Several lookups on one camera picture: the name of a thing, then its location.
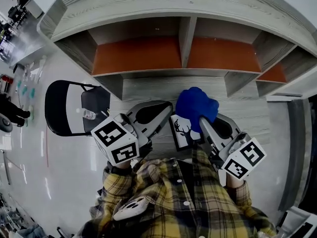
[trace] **chair backrest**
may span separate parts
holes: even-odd
[[[90,133],[72,133],[67,120],[66,98],[69,85],[91,86],[66,80],[53,82],[45,95],[45,119],[52,132],[59,136],[82,136]]]

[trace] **black chair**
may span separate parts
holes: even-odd
[[[84,133],[72,133],[66,114],[66,98],[69,85],[79,85],[84,89],[81,95],[82,108],[93,111],[96,119],[83,118]],[[45,95],[45,119],[48,127],[59,136],[87,136],[90,131],[107,118],[110,107],[110,93],[101,86],[82,84],[66,80],[53,82]]]

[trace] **shirt sleeve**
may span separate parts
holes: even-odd
[[[121,176],[111,174],[104,169],[102,194],[97,199],[96,205],[90,208],[92,219],[83,226],[78,237],[97,237],[101,232],[107,230],[116,205],[120,201],[131,198],[134,178],[134,172]]]
[[[229,196],[244,215],[253,222],[258,231],[262,231],[270,236],[276,235],[276,229],[269,218],[259,209],[252,207],[248,184],[238,188],[226,188]]]

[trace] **picture frame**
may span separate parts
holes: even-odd
[[[169,118],[169,125],[177,152],[191,149],[195,144],[203,144],[205,142],[204,135],[192,131],[190,121],[176,115],[175,112]]]

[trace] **white floor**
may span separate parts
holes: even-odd
[[[67,233],[77,232],[89,219],[89,207],[94,205],[97,190],[102,186],[102,171],[106,159],[91,137],[59,137],[46,125],[44,117],[47,87],[58,79],[95,84],[64,54],[49,57],[40,86],[36,89],[35,119],[28,127],[15,127],[12,133],[0,134],[0,149],[7,151],[12,184],[5,181],[3,158],[0,157],[2,189],[38,222],[47,234],[57,237],[56,227]],[[81,92],[70,88],[67,98],[70,108],[80,107]],[[76,118],[70,119],[71,129],[80,129]],[[275,127],[281,125],[271,119]],[[271,144],[264,146],[270,158],[248,178],[254,205],[274,221],[279,217],[287,169],[288,149],[277,151],[279,134],[271,134]]]

